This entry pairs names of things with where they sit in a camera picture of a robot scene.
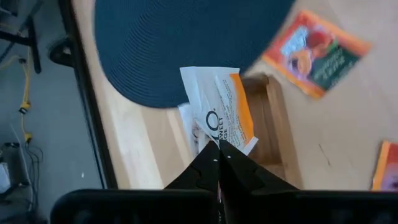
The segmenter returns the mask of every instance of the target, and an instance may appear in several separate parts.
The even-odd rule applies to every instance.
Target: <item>black frame edge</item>
[[[109,154],[108,143],[96,102],[75,13],[73,12],[72,0],[58,0],[58,6],[61,11],[65,31],[70,40],[73,69],[85,111],[86,123],[94,148],[101,184],[104,189],[117,189],[118,182]]]

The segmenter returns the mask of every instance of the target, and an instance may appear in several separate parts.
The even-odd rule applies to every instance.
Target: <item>yellow cable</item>
[[[24,98],[23,101],[29,102],[29,88],[30,88],[30,48],[28,47],[27,51],[27,65],[22,65],[25,73],[25,89],[24,89]]]
[[[2,23],[2,22],[0,22],[0,26],[5,27],[5,28],[7,28],[7,29],[9,29],[9,30],[12,30],[12,31],[14,31],[14,32],[17,32],[18,35],[20,35],[21,37],[23,37],[22,33],[19,32],[18,28],[15,27],[15,26],[12,26],[12,25],[9,25],[9,24],[5,24],[5,23]]]
[[[24,137],[26,135],[26,131],[25,131],[25,122],[24,122],[24,115],[21,115],[21,129],[22,129],[22,133],[24,133]]]
[[[29,109],[29,87],[30,87],[30,47],[27,49],[27,61],[26,64],[22,64],[22,69],[24,70],[25,74],[25,88],[24,88],[24,97],[22,99],[22,105],[25,105]],[[31,133],[26,133],[25,130],[25,121],[24,121],[24,114],[21,116],[21,129],[24,133],[25,142],[29,143],[32,139]]]
[[[0,65],[0,70],[8,67],[13,61],[15,61],[15,59],[19,59],[19,56],[18,55],[12,56],[7,62],[5,62],[4,64]]]

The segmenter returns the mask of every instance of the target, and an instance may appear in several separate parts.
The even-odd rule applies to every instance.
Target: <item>white packet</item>
[[[227,140],[248,155],[258,139],[254,137],[239,69],[184,67],[180,72],[193,119],[200,129],[217,144]]]
[[[187,135],[192,155],[196,157],[211,139],[198,126],[197,122],[193,118],[192,108],[189,103],[179,105],[178,109],[180,110],[184,131]]]

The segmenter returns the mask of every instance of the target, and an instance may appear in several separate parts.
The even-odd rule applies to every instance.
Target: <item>orange packet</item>
[[[262,59],[306,94],[322,97],[370,50],[371,44],[304,10]]]
[[[383,141],[372,190],[398,192],[398,144]]]

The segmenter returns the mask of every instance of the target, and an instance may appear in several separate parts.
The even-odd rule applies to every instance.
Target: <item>woven placemat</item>
[[[250,66],[294,0],[97,0],[95,39],[105,75],[144,106],[188,98],[180,67]]]

